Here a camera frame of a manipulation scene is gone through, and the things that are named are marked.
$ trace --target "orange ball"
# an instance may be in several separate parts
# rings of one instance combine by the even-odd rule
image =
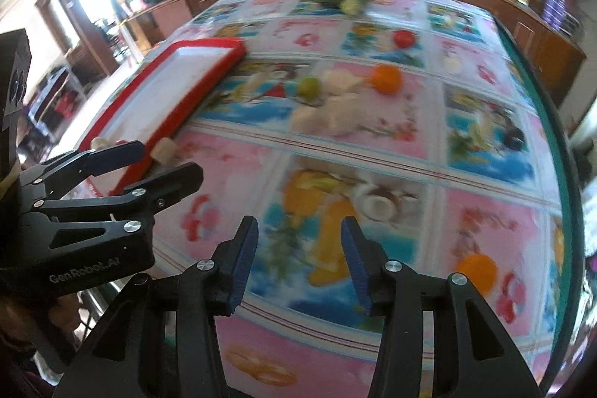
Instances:
[[[472,254],[463,258],[456,266],[456,272],[470,278],[483,297],[491,292],[497,280],[496,263],[483,254]]]
[[[377,65],[371,75],[371,86],[384,95],[395,95],[402,88],[402,72],[396,66]]]

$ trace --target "table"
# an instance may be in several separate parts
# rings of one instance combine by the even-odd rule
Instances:
[[[397,48],[397,30],[414,45]],[[350,214],[390,258],[443,278],[466,273],[536,379],[553,379],[580,282],[574,175],[553,108],[488,12],[375,0],[349,18],[311,0],[220,0],[140,70],[171,43],[202,37],[242,37],[249,54],[174,137],[175,163],[200,164],[205,182],[158,215],[154,248],[156,272],[176,273],[231,238],[243,214],[257,217],[245,298],[217,320],[231,387],[366,396],[382,322],[366,317],[348,279],[339,228]],[[369,84],[379,63],[402,71],[395,95]],[[344,112],[325,88],[338,70],[356,85]],[[306,77],[323,89],[313,94]],[[293,117],[304,107],[321,112],[317,127]],[[430,396],[431,315],[424,355]]]

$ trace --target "red ball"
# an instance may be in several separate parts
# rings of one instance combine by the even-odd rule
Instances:
[[[394,32],[394,43],[400,49],[408,49],[417,42],[417,37],[413,32],[407,31],[406,29],[400,29]]]

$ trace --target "silver bolt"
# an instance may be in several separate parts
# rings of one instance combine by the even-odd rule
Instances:
[[[454,282],[456,285],[464,285],[466,282],[468,282],[468,280],[465,275],[462,275],[462,273],[455,273],[452,275],[452,282]]]
[[[388,272],[400,272],[402,270],[402,264],[398,260],[388,260],[385,267]]]
[[[138,273],[132,278],[133,285],[143,285],[147,282],[148,275],[146,273]]]
[[[141,222],[140,221],[127,221],[124,224],[124,231],[126,231],[127,233],[135,233],[135,231],[139,230],[141,228]]]
[[[203,260],[199,260],[197,262],[197,268],[199,270],[203,270],[204,272],[213,269],[215,266],[216,264],[214,261],[210,260],[209,258],[204,258]]]

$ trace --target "red and white tray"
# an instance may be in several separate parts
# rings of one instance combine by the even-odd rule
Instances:
[[[156,143],[174,134],[201,100],[244,55],[237,38],[205,38],[170,44],[114,97],[83,137],[88,150],[96,137],[111,143],[138,140],[145,144],[141,162],[91,178],[98,194],[118,194],[143,177]]]

